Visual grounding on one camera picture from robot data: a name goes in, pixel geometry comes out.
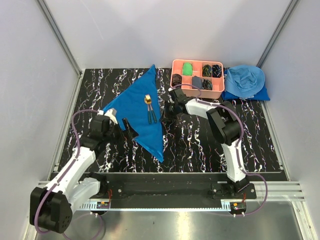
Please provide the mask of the gold spoon green handle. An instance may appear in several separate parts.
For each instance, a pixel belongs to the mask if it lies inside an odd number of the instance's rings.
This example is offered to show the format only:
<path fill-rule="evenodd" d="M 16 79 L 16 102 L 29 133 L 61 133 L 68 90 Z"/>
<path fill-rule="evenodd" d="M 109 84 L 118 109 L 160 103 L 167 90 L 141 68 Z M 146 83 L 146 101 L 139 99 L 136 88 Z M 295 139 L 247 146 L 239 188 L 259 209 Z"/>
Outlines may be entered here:
<path fill-rule="evenodd" d="M 146 105 L 147 105 L 148 123 L 149 123 L 149 124 L 152 124 L 152 118 L 151 118 L 150 106 L 149 106 L 149 103 L 148 103 L 148 100 L 147 100 L 147 98 L 146 98 L 146 97 L 144 98 L 144 102 L 145 102 L 145 103 L 146 103 Z"/>

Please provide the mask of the blue cloth napkin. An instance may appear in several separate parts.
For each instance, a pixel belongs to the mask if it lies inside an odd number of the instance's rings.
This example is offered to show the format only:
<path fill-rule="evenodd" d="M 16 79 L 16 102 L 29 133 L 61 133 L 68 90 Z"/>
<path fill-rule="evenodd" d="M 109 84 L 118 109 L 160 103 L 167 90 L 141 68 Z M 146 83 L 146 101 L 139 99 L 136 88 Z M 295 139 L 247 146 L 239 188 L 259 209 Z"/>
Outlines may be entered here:
<path fill-rule="evenodd" d="M 150 95 L 152 109 L 157 122 L 149 123 L 148 107 L 144 99 Z M 140 78 L 131 84 L 120 95 L 108 103 L 103 111 L 116 110 L 116 119 L 121 129 L 125 129 L 123 119 L 138 133 L 135 138 L 145 150 L 159 162 L 164 161 L 163 130 L 160 123 L 161 110 L 156 87 L 156 67 L 152 65 Z"/>

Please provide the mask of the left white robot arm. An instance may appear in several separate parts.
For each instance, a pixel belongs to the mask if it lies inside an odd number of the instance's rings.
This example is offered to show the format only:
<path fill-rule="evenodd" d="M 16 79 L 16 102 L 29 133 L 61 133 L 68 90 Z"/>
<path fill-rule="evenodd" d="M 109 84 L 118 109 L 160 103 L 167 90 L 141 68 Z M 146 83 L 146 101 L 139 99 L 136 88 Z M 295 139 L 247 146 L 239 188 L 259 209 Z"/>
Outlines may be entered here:
<path fill-rule="evenodd" d="M 108 182 L 104 175 L 92 172 L 83 180 L 80 179 L 107 144 L 139 135 L 126 118 L 122 122 L 125 129 L 121 129 L 114 116 L 95 116 L 87 132 L 79 138 L 77 150 L 59 174 L 45 187 L 33 189 L 30 194 L 29 222 L 38 233 L 64 233 L 74 212 L 89 198 L 103 198 L 108 193 Z"/>

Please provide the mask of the gold fork green handle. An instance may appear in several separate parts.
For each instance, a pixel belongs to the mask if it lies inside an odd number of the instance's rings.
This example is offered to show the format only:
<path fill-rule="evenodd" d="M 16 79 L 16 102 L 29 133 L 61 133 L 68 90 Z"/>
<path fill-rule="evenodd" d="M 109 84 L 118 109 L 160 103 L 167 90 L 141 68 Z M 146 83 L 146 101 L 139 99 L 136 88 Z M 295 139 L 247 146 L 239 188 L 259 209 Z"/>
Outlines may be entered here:
<path fill-rule="evenodd" d="M 152 122 L 157 123 L 158 120 L 157 120 L 155 111 L 154 111 L 153 106 L 152 106 L 151 96 L 149 94 L 146 94 L 145 97 L 147 98 L 147 101 L 149 103 L 149 108 L 150 108 L 150 113 L 151 113 L 151 120 L 152 120 Z"/>

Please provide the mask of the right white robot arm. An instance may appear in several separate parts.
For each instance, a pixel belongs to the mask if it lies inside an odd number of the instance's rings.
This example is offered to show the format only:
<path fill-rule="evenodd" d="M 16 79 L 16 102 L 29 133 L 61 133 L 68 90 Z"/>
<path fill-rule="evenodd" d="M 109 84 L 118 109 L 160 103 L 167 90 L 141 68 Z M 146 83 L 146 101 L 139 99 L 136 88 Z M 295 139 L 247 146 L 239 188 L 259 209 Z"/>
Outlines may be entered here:
<path fill-rule="evenodd" d="M 172 122 L 178 114 L 197 116 L 208 120 L 214 139 L 221 144 L 227 165 L 227 183 L 221 187 L 221 193 L 239 198 L 249 186 L 243 155 L 243 124 L 234 112 L 231 103 L 214 103 L 187 96 L 181 88 L 171 88 L 170 98 L 165 102 L 160 118 L 161 122 Z"/>

